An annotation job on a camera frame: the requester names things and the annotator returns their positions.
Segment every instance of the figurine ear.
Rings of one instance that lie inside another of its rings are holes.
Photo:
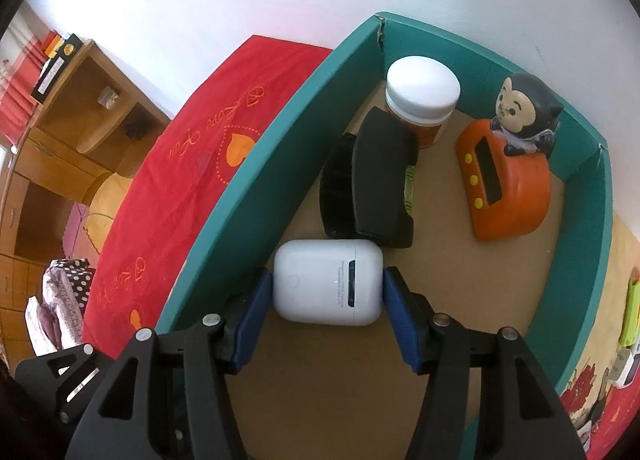
[[[564,105],[557,99],[554,99],[549,105],[549,113],[553,118],[558,117],[562,110],[564,110]]]

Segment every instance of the white wall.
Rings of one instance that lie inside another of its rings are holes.
[[[627,0],[28,0],[91,37],[175,114],[252,33],[335,47],[388,10],[461,34],[540,76],[606,136],[616,210],[640,236],[640,19]]]

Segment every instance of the cartoon monkey figurine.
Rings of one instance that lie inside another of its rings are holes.
[[[502,83],[491,130],[507,140],[507,157],[541,151],[548,159],[556,144],[558,115],[563,108],[541,79],[516,72]]]

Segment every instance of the white bottle cap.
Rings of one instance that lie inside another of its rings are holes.
[[[433,126],[444,123],[460,97],[460,82],[441,62],[407,56],[386,73],[386,101],[405,121]]]

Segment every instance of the wooden drawer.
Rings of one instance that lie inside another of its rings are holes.
[[[95,177],[31,139],[18,154],[15,171],[53,193],[82,202]]]
[[[29,263],[14,260],[13,299],[14,310],[27,308],[27,285],[29,283]]]
[[[73,164],[92,177],[100,177],[105,173],[110,173],[105,167],[90,161],[84,155],[62,144],[39,128],[33,127],[29,132],[29,138],[45,152],[53,153],[56,157]]]
[[[4,349],[6,351],[6,358],[9,360],[9,370],[12,375],[15,373],[15,367],[20,361],[35,356],[33,348],[31,347],[31,341],[6,339],[4,341]]]
[[[18,224],[20,223],[20,213],[24,203],[24,196],[27,194],[29,181],[14,173],[9,183],[9,190],[6,193],[6,201],[2,210],[2,220],[0,221],[0,253],[9,256],[14,255],[15,238],[18,234]]]
[[[42,303],[42,277],[46,267],[29,264],[29,278],[27,283],[27,298],[35,296]]]
[[[2,325],[2,337],[5,342],[29,340],[24,311],[0,309],[0,325]]]
[[[14,261],[0,255],[0,307],[12,309],[14,307]]]

